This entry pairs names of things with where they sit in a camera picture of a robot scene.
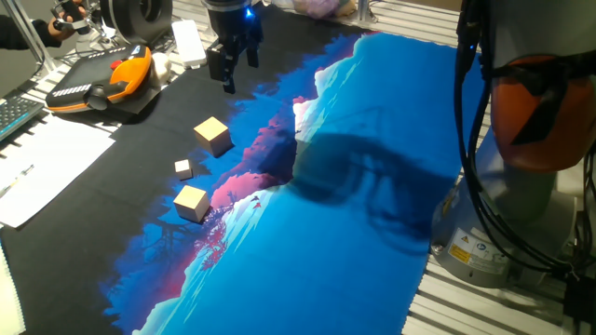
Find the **person's bare hand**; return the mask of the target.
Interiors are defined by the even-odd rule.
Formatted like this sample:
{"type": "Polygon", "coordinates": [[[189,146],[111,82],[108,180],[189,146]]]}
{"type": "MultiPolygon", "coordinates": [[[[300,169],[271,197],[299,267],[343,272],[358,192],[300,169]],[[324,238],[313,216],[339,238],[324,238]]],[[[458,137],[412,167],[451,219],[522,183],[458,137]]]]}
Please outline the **person's bare hand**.
{"type": "Polygon", "coordinates": [[[60,0],[53,5],[50,12],[54,17],[50,23],[52,32],[56,33],[60,40],[73,34],[85,35],[90,32],[83,1],[60,0]]]}

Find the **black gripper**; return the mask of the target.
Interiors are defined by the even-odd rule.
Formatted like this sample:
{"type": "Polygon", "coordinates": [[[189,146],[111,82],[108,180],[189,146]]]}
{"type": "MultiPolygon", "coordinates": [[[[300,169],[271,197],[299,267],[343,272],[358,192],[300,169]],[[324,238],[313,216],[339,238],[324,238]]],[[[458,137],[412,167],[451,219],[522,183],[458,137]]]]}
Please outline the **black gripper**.
{"type": "Polygon", "coordinates": [[[223,90],[236,93],[234,70],[237,65],[238,42],[247,43],[248,65],[259,67],[259,45],[264,40],[261,21],[252,8],[251,0],[204,0],[210,25],[223,50],[223,90]]]}

